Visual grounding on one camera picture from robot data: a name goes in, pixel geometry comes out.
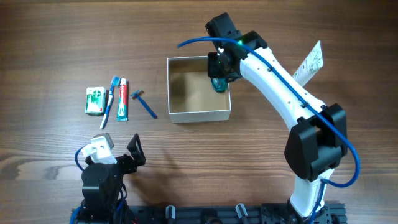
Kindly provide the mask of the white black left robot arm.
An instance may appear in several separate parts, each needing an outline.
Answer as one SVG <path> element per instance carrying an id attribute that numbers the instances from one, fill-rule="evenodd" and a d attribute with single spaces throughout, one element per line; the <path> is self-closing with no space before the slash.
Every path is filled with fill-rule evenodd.
<path id="1" fill-rule="evenodd" d="M 146 163 L 139 135 L 135 134 L 127 145 L 128 154 L 114 157 L 113 147 L 110 135 L 103 133 L 75 153 L 75 162 L 82 171 L 83 200 L 72 211 L 70 224 L 138 222 L 126 202 L 123 177 Z"/>

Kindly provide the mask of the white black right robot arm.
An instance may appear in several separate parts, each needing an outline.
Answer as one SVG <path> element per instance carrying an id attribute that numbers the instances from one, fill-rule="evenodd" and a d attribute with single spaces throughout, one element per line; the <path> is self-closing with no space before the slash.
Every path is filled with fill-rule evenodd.
<path id="1" fill-rule="evenodd" d="M 285 122 L 289 136 L 284 156 L 296 176 L 287 215 L 292 223 L 313 223 L 325 210 L 326 187 L 334 184 L 330 177 L 348 152 L 344 109 L 305 90 L 256 32 L 209 30 L 206 39 L 216 49 L 209 54 L 209 77 L 249 81 Z"/>

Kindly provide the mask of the blue Listerine mouthwash bottle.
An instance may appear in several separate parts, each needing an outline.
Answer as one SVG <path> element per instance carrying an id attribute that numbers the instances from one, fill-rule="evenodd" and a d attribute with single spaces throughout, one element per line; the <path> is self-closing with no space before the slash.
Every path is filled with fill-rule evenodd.
<path id="1" fill-rule="evenodd" d="M 224 93 L 227 89 L 228 83 L 225 78 L 212 78 L 211 85 L 217 93 Z"/>

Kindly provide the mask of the green Dettol soap bar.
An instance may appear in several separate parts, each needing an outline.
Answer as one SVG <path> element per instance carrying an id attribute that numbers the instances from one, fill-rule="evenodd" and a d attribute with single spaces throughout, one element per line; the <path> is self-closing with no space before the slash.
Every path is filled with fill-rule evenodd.
<path id="1" fill-rule="evenodd" d="M 105 87 L 88 87 L 86 89 L 85 113 L 90 116 L 104 115 L 106 107 Z"/>

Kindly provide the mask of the white lotion tube with leaves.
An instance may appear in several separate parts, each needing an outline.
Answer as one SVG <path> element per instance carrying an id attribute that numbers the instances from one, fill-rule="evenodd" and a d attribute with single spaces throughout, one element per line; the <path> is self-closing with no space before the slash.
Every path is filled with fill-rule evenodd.
<path id="1" fill-rule="evenodd" d="M 293 78 L 300 86 L 305 86 L 322 67 L 323 54 L 321 41 L 319 40 L 293 74 Z"/>

